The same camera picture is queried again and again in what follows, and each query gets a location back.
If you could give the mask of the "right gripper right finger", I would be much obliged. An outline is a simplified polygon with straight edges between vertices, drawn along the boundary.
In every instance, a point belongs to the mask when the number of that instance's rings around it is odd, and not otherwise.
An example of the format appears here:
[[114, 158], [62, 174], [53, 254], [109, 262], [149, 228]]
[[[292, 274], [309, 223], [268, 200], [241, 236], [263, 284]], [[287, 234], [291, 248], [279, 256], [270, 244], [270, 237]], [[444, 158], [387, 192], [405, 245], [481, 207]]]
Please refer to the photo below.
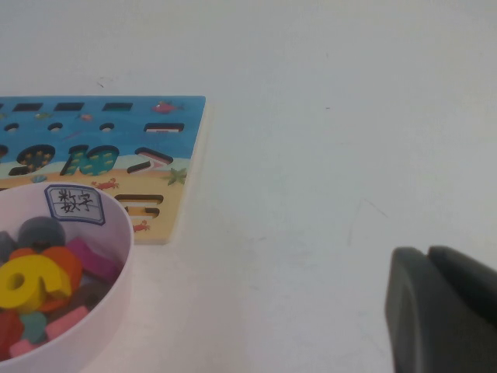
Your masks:
[[464, 303], [496, 324], [496, 270], [448, 246], [431, 246], [428, 257]]

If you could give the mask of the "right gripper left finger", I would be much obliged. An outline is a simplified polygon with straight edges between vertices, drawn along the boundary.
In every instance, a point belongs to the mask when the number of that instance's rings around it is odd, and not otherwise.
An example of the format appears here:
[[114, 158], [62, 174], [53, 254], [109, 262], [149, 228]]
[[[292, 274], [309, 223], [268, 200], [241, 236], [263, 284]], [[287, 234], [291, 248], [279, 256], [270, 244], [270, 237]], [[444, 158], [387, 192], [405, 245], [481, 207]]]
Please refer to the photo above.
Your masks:
[[428, 252], [393, 251], [385, 318], [396, 372], [496, 370], [496, 324], [464, 303]]

